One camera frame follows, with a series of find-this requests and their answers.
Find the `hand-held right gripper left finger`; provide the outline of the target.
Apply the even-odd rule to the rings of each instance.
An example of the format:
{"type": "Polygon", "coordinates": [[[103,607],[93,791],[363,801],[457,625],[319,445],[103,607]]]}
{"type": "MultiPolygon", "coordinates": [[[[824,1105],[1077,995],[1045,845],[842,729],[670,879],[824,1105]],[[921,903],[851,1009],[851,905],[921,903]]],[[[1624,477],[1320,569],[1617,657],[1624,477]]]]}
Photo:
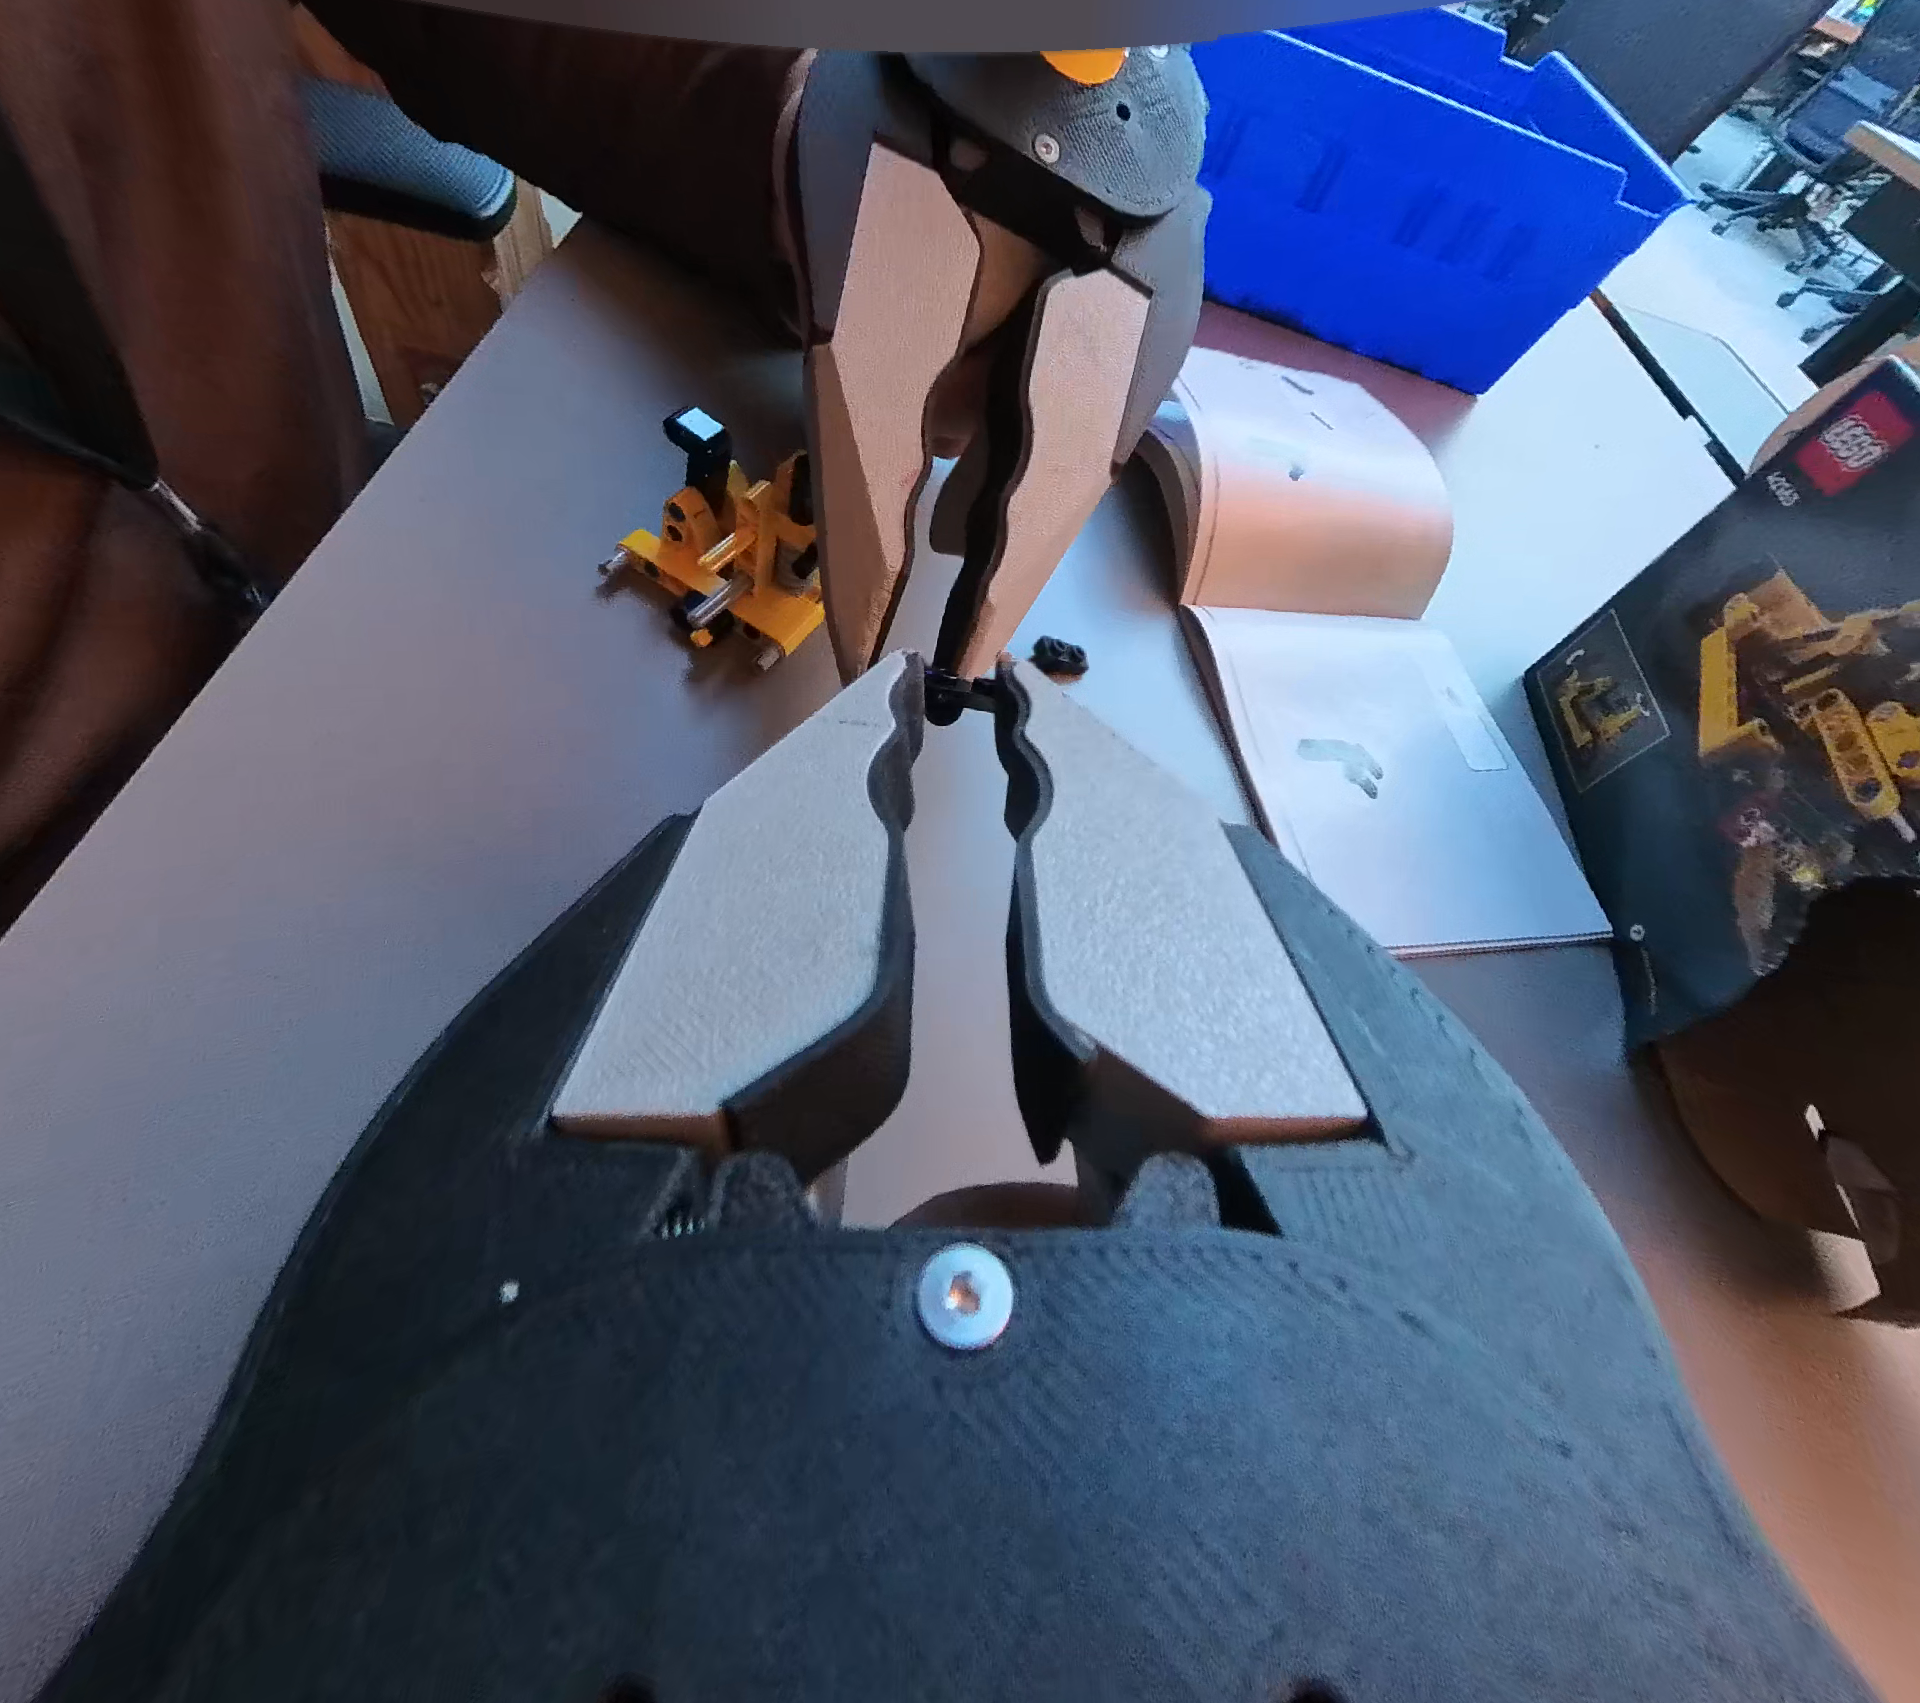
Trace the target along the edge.
{"type": "Polygon", "coordinates": [[[876,1135],[908,1081],[918,753],[921,659],[895,653],[703,803],[573,1047],[556,1131],[771,1153],[805,1185],[876,1135]]]}

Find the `yellow lego assembly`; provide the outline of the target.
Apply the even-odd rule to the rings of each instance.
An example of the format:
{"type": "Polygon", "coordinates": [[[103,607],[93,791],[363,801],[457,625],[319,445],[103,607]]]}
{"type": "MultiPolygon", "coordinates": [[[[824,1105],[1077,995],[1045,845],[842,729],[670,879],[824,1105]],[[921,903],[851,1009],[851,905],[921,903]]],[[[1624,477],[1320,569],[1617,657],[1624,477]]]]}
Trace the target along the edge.
{"type": "Polygon", "coordinates": [[[731,429],[701,405],[670,413],[663,433],[685,479],[657,527],[633,529],[600,561],[597,583],[651,585],[692,649],[735,639],[772,671],[824,623],[812,459],[797,451],[750,477],[731,429]]]}

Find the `black lego set box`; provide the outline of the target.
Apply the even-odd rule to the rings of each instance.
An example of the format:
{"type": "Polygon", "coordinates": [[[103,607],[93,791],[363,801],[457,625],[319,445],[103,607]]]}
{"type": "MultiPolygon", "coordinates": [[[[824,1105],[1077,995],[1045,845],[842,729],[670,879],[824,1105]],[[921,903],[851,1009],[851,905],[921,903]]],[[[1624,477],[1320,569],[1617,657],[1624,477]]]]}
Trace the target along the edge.
{"type": "Polygon", "coordinates": [[[1614,935],[1627,1043],[1740,1203],[1919,1320],[1919,381],[1890,355],[1524,693],[1614,935]]]}

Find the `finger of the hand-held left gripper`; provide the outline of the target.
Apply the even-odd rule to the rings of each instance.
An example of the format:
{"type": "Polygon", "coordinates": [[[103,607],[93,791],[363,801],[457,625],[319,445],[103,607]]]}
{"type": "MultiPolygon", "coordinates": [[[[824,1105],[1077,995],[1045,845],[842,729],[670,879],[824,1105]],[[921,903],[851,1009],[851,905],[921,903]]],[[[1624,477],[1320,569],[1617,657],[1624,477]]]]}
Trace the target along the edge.
{"type": "Polygon", "coordinates": [[[829,645],[851,683],[888,647],[983,243],[934,161],[898,57],[812,51],[782,109],[781,235],[795,277],[829,645]]]}
{"type": "Polygon", "coordinates": [[[1172,391],[1202,305],[1211,205],[1205,187],[1189,187],[1094,267],[1048,259],[972,347],[972,437],[931,519],[933,547],[960,561],[933,649],[939,669],[996,667],[1172,391]]]}

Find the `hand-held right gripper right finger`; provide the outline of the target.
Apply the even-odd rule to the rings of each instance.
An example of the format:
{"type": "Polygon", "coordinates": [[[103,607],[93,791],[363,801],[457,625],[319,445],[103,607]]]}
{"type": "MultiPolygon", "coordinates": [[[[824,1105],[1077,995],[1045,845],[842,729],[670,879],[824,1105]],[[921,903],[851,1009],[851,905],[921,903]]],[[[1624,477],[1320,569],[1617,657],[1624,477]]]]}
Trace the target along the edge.
{"type": "Polygon", "coordinates": [[[1016,1099],[1110,1213],[1148,1157],[1365,1139],[1373,1115],[1205,797],[1027,661],[998,667],[1016,1099]]]}

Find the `black office chair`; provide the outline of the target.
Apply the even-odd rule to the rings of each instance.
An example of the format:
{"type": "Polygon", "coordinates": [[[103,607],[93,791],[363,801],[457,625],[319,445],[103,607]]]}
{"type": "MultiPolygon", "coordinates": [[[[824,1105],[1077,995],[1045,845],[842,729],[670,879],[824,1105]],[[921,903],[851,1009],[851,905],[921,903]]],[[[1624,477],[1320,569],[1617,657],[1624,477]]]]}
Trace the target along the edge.
{"type": "Polygon", "coordinates": [[[1815,83],[1768,133],[1768,153],[1739,185],[1704,185],[1710,231],[1784,229],[1803,253],[1821,259],[1833,245],[1821,215],[1861,179],[1867,159],[1849,143],[1861,125],[1879,125],[1902,91],[1846,65],[1815,83]]]}
{"type": "Polygon", "coordinates": [[[1777,307],[1791,309],[1806,297],[1829,305],[1827,323],[1852,319],[1874,307],[1887,295],[1917,279],[1919,269],[1919,191],[1907,179],[1892,177],[1865,197],[1839,227],[1839,259],[1865,263],[1865,275],[1806,275],[1801,285],[1777,297],[1777,307]]]}

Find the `blue plastic bin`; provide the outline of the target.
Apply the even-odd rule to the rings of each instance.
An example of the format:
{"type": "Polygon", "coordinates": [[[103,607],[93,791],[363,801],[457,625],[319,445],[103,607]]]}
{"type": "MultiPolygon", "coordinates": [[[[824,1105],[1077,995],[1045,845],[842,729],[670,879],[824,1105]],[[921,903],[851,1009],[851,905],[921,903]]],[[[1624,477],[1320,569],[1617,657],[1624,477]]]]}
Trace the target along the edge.
{"type": "Polygon", "coordinates": [[[1207,297],[1486,393],[1691,191],[1561,53],[1417,9],[1191,49],[1207,297]]]}

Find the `person's brown clothing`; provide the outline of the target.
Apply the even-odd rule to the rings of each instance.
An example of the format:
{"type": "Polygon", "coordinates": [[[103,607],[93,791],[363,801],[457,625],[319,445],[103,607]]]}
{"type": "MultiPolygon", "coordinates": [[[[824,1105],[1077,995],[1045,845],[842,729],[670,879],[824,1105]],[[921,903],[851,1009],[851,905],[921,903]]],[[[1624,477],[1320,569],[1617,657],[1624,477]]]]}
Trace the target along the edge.
{"type": "Polygon", "coordinates": [[[293,0],[2,0],[2,921],[372,473],[293,0]]]}

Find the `white instruction booklet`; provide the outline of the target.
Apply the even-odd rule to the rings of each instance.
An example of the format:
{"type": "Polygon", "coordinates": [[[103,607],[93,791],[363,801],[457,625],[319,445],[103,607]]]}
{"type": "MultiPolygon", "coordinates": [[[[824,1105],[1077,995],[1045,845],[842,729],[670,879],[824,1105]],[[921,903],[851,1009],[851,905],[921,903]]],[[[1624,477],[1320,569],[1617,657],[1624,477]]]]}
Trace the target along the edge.
{"type": "Polygon", "coordinates": [[[1455,511],[1404,419],[1353,379],[1194,347],[1137,453],[1267,837],[1400,955],[1602,943],[1548,803],[1427,617],[1455,511]]]}

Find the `brown wooden chair frame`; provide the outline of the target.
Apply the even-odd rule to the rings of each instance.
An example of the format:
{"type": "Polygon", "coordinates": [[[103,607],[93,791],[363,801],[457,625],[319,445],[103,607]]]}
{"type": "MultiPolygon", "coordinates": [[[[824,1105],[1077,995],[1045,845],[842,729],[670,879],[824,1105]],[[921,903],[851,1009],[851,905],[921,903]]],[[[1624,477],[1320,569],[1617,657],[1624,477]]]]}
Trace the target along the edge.
{"type": "Polygon", "coordinates": [[[417,423],[554,249],[540,191],[467,239],[327,213],[329,253],[397,427],[417,423]]]}

